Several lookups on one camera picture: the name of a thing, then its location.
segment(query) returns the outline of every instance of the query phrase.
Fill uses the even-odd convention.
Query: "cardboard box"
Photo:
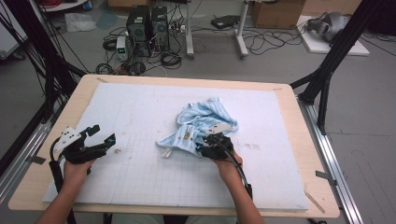
[[[302,14],[320,16],[323,12],[338,11],[352,15],[360,3],[361,0],[306,0]]]
[[[255,3],[252,16],[257,28],[294,29],[303,11],[305,0],[281,0],[276,3]]]
[[[133,5],[147,5],[151,7],[151,0],[107,0],[108,6],[116,10],[130,11]]]

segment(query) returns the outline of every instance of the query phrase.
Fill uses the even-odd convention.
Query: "gray floor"
[[[102,10],[93,10],[87,14],[92,15],[94,21],[99,21],[102,13]],[[209,27],[211,19],[203,17],[194,20],[194,24]],[[125,22],[119,19],[106,30],[65,33],[64,38],[88,69],[94,71],[104,59],[103,37]],[[225,35],[206,31],[193,37],[194,60],[185,58],[185,49],[182,49],[180,55],[184,59],[179,69],[166,70],[165,74],[162,69],[155,68],[145,76],[291,83],[315,71],[325,57],[308,53],[301,44],[270,50],[260,56],[250,54],[240,60],[232,33]],[[370,41],[396,54],[394,42]],[[393,162],[396,158],[396,119],[393,117],[396,114],[396,76],[393,71],[396,60],[393,55],[364,40],[361,43],[370,51],[370,56],[347,56],[333,76],[326,128],[364,223],[393,223],[396,219],[396,194],[392,193],[396,187],[393,173],[396,168]],[[67,61],[79,66],[71,52],[64,50]],[[28,60],[0,62],[0,68],[2,156],[44,98]],[[2,223],[34,222],[39,215],[36,212],[10,211],[8,200],[9,197],[0,206]],[[97,223],[101,215],[78,214],[79,219]],[[302,218],[268,217],[267,221],[307,223]],[[347,223],[343,215],[327,221]]]

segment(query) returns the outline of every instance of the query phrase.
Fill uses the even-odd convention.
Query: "human hand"
[[[77,195],[87,179],[88,169],[95,160],[87,161],[82,164],[73,164],[70,161],[64,163],[64,184],[61,191]]]
[[[237,162],[241,165],[243,164],[242,158],[235,152],[233,151],[233,156],[236,158]],[[224,183],[227,185],[227,187],[230,187],[230,185],[233,184],[241,184],[242,185],[242,177],[239,174],[237,168],[233,164],[233,161],[230,157],[227,157],[227,159],[219,161],[219,160],[212,160],[219,168],[219,174],[221,179],[224,181]]]

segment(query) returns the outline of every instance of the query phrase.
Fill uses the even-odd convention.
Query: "light blue towel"
[[[158,141],[160,147],[181,148],[192,154],[202,157],[195,150],[195,143],[203,144],[202,137],[207,136],[208,130],[214,125],[227,124],[232,128],[226,132],[235,132],[238,122],[228,114],[218,97],[209,98],[206,102],[191,103],[177,115],[177,123],[180,125],[177,132]]]

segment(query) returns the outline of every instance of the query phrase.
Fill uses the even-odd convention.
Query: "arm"
[[[82,164],[72,164],[66,161],[64,163],[64,184],[61,191],[35,222],[36,224],[64,224],[74,200],[77,198],[87,178],[87,170],[92,166],[93,162],[87,161]]]
[[[236,152],[233,155],[238,162],[242,164],[242,158],[240,158]],[[229,161],[229,159],[226,161],[214,161],[214,163],[218,166],[221,179],[224,181],[233,197],[236,214],[238,215],[238,223],[263,224],[264,220],[256,205],[248,196],[248,192],[242,184],[241,176],[234,164]]]

